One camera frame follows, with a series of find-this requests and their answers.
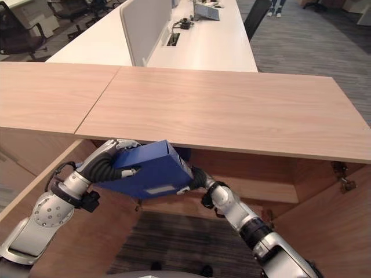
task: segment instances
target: cabinet hinge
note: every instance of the cabinet hinge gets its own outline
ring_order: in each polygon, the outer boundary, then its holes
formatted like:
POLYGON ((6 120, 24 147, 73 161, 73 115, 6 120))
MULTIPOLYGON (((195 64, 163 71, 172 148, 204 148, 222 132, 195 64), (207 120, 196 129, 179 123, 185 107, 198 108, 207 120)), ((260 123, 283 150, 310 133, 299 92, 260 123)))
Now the cabinet hinge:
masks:
POLYGON ((265 211, 265 217, 267 218, 265 223, 268 225, 269 228, 274 230, 275 228, 274 223, 273 223, 274 215, 273 215, 273 211, 270 208, 265 211))
POLYGON ((348 167, 344 162, 341 161, 333 161, 331 162, 332 169, 337 177, 337 179, 341 182, 341 192, 347 193, 352 189, 357 188, 357 184, 355 181, 350 181, 347 179, 347 170, 348 167))

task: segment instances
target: robotic arm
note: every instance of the robotic arm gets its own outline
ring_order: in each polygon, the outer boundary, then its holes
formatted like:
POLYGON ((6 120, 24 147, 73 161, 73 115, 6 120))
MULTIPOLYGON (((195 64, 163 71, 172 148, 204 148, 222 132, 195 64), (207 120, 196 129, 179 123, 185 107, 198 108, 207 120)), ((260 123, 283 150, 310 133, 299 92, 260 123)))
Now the robotic arm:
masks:
MULTIPOLYGON (((113 169, 114 155, 137 147, 133 140, 108 140, 96 149, 63 182, 52 185, 40 196, 32 214, 22 220, 0 246, 0 278, 23 278, 52 241, 57 230, 71 219, 74 209, 93 212, 99 205, 99 194, 88 192, 94 182, 112 181, 135 175, 140 169, 113 169)), ((231 226, 251 249, 266 277, 322 278, 315 268, 290 245, 273 232, 223 182, 215 181, 201 169, 193 167, 191 189, 205 188, 202 204, 221 210, 231 226)))
POLYGON ((319 270, 303 259, 279 234, 273 232, 225 183, 193 168, 194 187, 204 187, 207 193, 202 204, 216 207, 239 233, 263 268, 263 277, 323 278, 319 270))
POLYGON ((0 246, 0 278, 22 277, 22 269, 24 273, 30 270, 57 230, 71 219, 75 208, 94 211, 100 196, 95 191, 88 192, 92 183, 136 174, 139 169, 116 170, 111 165, 118 151, 137 146, 133 140, 108 140, 78 168, 69 163, 75 171, 63 182, 52 185, 51 191, 46 188, 47 192, 37 200, 32 214, 20 221, 0 246))

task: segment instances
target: office chair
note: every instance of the office chair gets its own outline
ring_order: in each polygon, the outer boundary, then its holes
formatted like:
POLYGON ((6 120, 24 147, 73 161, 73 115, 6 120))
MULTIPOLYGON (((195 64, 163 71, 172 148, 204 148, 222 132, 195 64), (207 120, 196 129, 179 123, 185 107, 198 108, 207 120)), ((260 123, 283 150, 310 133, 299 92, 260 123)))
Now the office chair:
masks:
POLYGON ((272 5, 271 0, 255 0, 254 5, 249 12, 248 18, 243 23, 249 41, 251 41, 251 39, 253 38, 255 31, 259 27, 261 21, 267 14, 271 5, 272 5))
POLYGON ((4 1, 0 1, 0 54, 11 55, 27 53, 32 61, 46 61, 51 56, 36 58, 34 53, 37 50, 47 51, 45 47, 39 49, 46 42, 46 36, 42 31, 40 23, 36 23, 27 29, 4 1), (37 27, 40 36, 32 36, 31 30, 37 27))
POLYGON ((307 7, 314 7, 315 12, 319 12, 320 10, 323 10, 324 12, 327 11, 327 7, 323 4, 319 3, 319 0, 316 0, 315 2, 308 2, 304 5, 303 9, 306 9, 307 7))
POLYGON ((88 3, 89 9, 94 14, 94 17, 85 24, 86 28, 89 28, 102 18, 102 16, 99 16, 100 12, 108 13, 110 10, 113 9, 112 7, 107 6, 106 0, 88 0, 88 3))
POLYGON ((117 1, 115 3, 112 4, 112 8, 117 8, 119 5, 121 5, 122 3, 124 3, 126 0, 123 0, 123 1, 117 1))
MULTIPOLYGON (((85 0, 48 0, 48 6, 52 10, 55 17, 58 19, 68 19, 74 22, 75 19, 88 13, 89 7, 85 0)), ((78 37, 83 30, 76 25, 77 31, 67 34, 68 40, 71 42, 78 37)))

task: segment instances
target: blue box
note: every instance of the blue box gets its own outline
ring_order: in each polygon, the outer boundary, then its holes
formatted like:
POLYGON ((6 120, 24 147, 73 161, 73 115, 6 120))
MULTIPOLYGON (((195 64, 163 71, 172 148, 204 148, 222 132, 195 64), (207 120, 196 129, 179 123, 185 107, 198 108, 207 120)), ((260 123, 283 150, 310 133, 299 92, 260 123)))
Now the blue box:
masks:
POLYGON ((139 166, 133 177, 99 183, 98 186, 139 199, 176 194, 193 179, 192 171, 165 140, 119 153, 115 169, 139 166))

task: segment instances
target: white partition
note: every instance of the white partition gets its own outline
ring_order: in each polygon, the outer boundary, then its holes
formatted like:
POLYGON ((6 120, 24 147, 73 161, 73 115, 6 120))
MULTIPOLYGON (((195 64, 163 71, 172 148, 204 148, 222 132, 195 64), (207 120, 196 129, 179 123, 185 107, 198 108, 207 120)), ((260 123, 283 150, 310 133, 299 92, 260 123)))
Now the white partition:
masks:
POLYGON ((146 66, 160 37, 168 29, 172 0, 128 0, 120 16, 133 65, 146 66))

